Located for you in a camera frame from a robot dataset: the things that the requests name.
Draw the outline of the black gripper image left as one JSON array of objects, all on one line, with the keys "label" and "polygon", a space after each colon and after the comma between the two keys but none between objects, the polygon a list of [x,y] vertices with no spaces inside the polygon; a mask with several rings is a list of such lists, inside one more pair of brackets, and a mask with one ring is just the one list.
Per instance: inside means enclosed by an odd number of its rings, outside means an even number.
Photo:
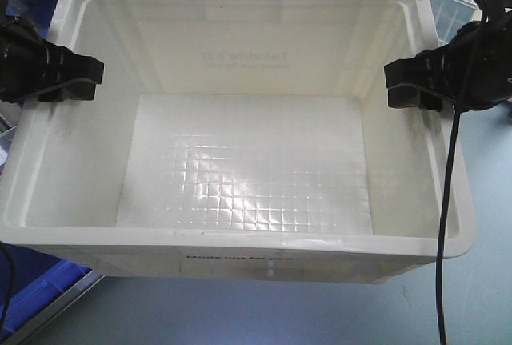
[{"label": "black gripper image left", "polygon": [[[34,24],[18,16],[1,22],[1,100],[39,102],[92,101],[105,65],[40,36]],[[76,82],[60,87],[63,82]]]}]

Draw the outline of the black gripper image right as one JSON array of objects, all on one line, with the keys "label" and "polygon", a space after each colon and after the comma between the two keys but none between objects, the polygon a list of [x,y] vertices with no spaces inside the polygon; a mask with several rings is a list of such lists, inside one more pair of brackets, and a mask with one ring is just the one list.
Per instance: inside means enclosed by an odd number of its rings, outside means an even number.
[{"label": "black gripper image right", "polygon": [[388,63],[384,75],[392,109],[440,112],[442,100],[490,109],[511,97],[511,21],[469,22],[446,45]]}]

